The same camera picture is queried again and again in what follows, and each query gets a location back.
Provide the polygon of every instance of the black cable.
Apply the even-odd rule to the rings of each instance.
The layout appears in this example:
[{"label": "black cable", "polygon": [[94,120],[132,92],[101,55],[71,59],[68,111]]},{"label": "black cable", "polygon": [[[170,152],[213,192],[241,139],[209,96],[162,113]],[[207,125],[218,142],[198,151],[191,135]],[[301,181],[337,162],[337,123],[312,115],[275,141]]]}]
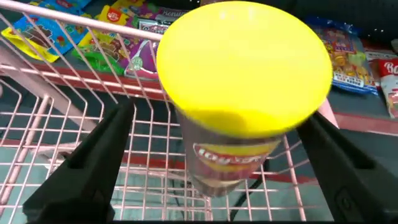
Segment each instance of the black cable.
[{"label": "black cable", "polygon": [[[182,141],[177,142],[177,149],[179,149],[179,146],[181,145],[181,143],[182,143]],[[174,157],[173,163],[175,166],[177,163],[177,156]],[[174,179],[171,179],[170,181],[172,183],[172,187],[175,188]],[[175,203],[177,204],[177,206],[181,207],[180,202],[178,201],[177,197],[174,197],[174,200],[175,200]],[[181,211],[181,215],[182,215],[182,220],[185,220],[185,215],[184,215],[183,211]]]},{"label": "black cable", "polygon": [[[175,188],[174,179],[171,179],[170,181],[172,183],[172,187]],[[177,206],[181,207],[180,202],[178,201],[177,197],[174,197],[174,200],[175,200],[175,203],[177,204]],[[184,215],[183,211],[181,211],[181,215],[182,215],[182,220],[184,220],[185,219],[185,215]]]},{"label": "black cable", "polygon": [[[269,170],[269,160],[264,161],[264,163],[262,164],[262,167],[264,169],[264,171],[268,171]],[[250,190],[251,189],[256,189],[258,188],[260,185],[262,184],[262,176],[260,175],[257,180],[250,186]],[[236,203],[234,204],[234,207],[241,207],[243,205],[243,203],[248,199],[248,195],[246,193],[242,193],[241,196],[238,198],[238,201],[236,201]],[[235,216],[237,214],[239,210],[238,209],[234,209],[231,211],[231,213],[229,214],[229,220],[233,221],[235,219]]]}]

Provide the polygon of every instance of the product package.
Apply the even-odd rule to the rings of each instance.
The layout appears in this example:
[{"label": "product package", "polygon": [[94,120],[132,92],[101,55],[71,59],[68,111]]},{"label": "product package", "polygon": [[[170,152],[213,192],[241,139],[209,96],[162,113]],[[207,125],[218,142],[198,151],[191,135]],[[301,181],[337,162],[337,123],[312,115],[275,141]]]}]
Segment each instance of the product package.
[{"label": "product package", "polygon": [[381,88],[386,97],[391,118],[398,118],[398,58],[377,59],[380,69]]},{"label": "product package", "polygon": [[145,19],[169,22],[175,21],[188,12],[187,10],[159,7],[145,0],[117,0],[112,7],[129,16],[136,15]]},{"label": "product package", "polygon": [[398,56],[389,47],[376,45],[367,40],[362,40],[365,49],[366,59],[371,68],[372,76],[376,87],[380,88],[380,69],[377,59],[393,59]]},{"label": "product package", "polygon": [[[169,25],[171,25],[171,22],[131,18],[131,22],[129,24],[137,24],[137,27],[141,30],[164,34],[167,28],[169,28]],[[144,80],[158,80],[156,66],[150,52],[149,44],[150,42],[148,40],[140,40],[139,44],[131,50],[130,58],[133,67],[129,65],[124,72],[124,76],[134,78],[135,74],[137,74],[139,78]],[[157,46],[157,42],[152,42],[155,54]],[[128,63],[127,59],[122,61],[123,66],[127,66]]]},{"label": "product package", "polygon": [[[78,16],[90,17],[90,15],[84,14],[81,10],[82,7],[89,3],[89,1],[90,0],[45,0],[32,1],[30,4]],[[61,28],[53,19],[47,19],[35,15],[29,15],[29,17],[35,22],[37,27],[46,35],[46,37],[49,38],[49,40],[60,51],[61,54],[68,52],[73,47],[66,35],[62,32]],[[87,33],[87,29],[84,27],[63,23],[62,25],[75,43],[79,43],[79,41]],[[56,51],[51,48],[49,43],[33,27],[26,17],[19,19],[13,24],[13,26],[27,39],[27,41],[38,51],[38,53],[44,57],[45,60],[54,62],[59,58]],[[22,38],[16,35],[10,27],[4,29],[1,34],[28,56],[37,60],[41,60],[41,58],[33,50],[31,50],[30,47],[22,41]]]},{"label": "product package", "polygon": [[349,24],[312,19],[307,24],[325,44],[333,64],[333,85],[360,94],[378,95],[357,30]]},{"label": "product package", "polygon": [[[110,6],[104,6],[101,14],[98,16],[99,21],[122,26],[127,24],[129,18],[130,17],[128,15]],[[93,30],[93,32],[95,37],[98,39],[100,46],[108,56],[109,62],[114,68],[116,74],[123,75],[124,69],[128,63],[124,62],[124,66],[121,66],[120,62],[124,59],[127,61],[127,56],[124,53],[119,39],[116,38],[116,34],[102,30]],[[127,52],[129,53],[131,49],[139,43],[140,40],[138,38],[123,38],[123,41],[127,48]],[[84,56],[88,59],[90,65],[93,66],[94,69],[101,72],[111,72],[111,69],[106,63],[101,51],[99,48],[97,48],[90,33],[87,33],[84,36],[78,46],[80,49],[82,49]],[[74,56],[81,58],[76,50],[74,50],[72,53]]]}]

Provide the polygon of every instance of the candy bag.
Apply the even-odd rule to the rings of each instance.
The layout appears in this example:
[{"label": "candy bag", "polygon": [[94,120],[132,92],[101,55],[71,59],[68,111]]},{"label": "candy bag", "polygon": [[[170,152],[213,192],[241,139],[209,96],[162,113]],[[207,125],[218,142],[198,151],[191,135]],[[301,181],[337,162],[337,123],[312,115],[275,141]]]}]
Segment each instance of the candy bag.
[{"label": "candy bag", "polygon": [[[137,22],[135,18],[131,18],[130,26],[137,24],[138,28],[141,30],[146,30],[150,32],[156,32],[158,34],[164,34],[164,32],[169,28],[171,22],[167,21],[155,21],[150,19],[138,19]],[[131,49],[130,58],[133,67],[130,65],[124,72],[124,76],[134,78],[136,72],[137,76],[146,80],[158,80],[156,66],[150,52],[150,42],[148,40],[140,40],[140,42]],[[152,42],[152,47],[154,53],[156,54],[158,43]],[[128,61],[122,61],[123,66],[128,65]]]},{"label": "candy bag", "polygon": [[175,21],[188,12],[188,10],[155,6],[145,0],[117,0],[112,7],[119,9],[129,16],[136,15],[145,19],[169,22]]},{"label": "candy bag", "polygon": [[333,64],[334,86],[360,94],[378,95],[358,33],[349,24],[311,20],[309,26],[325,44]]},{"label": "candy bag", "polygon": [[[34,1],[31,2],[31,4],[60,12],[75,14],[78,16],[90,17],[90,15],[84,14],[80,8],[80,6],[83,6],[88,2],[89,0],[46,0]],[[61,28],[54,20],[35,15],[29,15],[29,17],[35,22],[37,27],[46,35],[46,37],[49,38],[49,40],[60,51],[61,54],[68,52],[73,47],[66,35],[62,32]],[[84,27],[64,23],[61,24],[75,43],[79,42],[87,33],[87,29]],[[43,56],[45,60],[54,62],[59,58],[56,51],[51,48],[49,43],[39,34],[39,32],[37,32],[37,30],[27,20],[26,17],[22,17],[15,22],[14,27],[27,39],[27,41],[38,51],[38,53]],[[28,56],[37,60],[41,60],[41,58],[33,50],[31,50],[30,47],[24,43],[22,38],[16,35],[10,27],[4,29],[1,34]]]},{"label": "candy bag", "polygon": [[381,88],[391,118],[398,118],[398,58],[376,59],[380,69]]},{"label": "candy bag", "polygon": [[[122,13],[119,10],[116,10],[110,6],[104,6],[101,14],[98,17],[99,21],[109,22],[118,25],[126,25],[129,16]],[[105,54],[108,56],[109,62],[111,63],[114,71],[117,75],[122,75],[123,71],[126,67],[120,66],[120,60],[126,58],[126,54],[124,53],[123,48],[121,47],[119,39],[116,38],[115,33],[110,33],[102,30],[93,30],[96,38],[98,39],[99,44],[104,50]],[[127,51],[131,48],[130,45],[132,43],[138,43],[139,39],[137,38],[123,38],[124,44],[127,48]],[[94,69],[99,70],[101,72],[111,72],[106,60],[104,59],[101,51],[97,48],[92,36],[90,33],[87,33],[83,40],[79,43],[79,48],[82,50],[84,56],[89,61],[90,65],[93,66]],[[80,55],[76,50],[72,52],[72,54],[81,59]]]}]

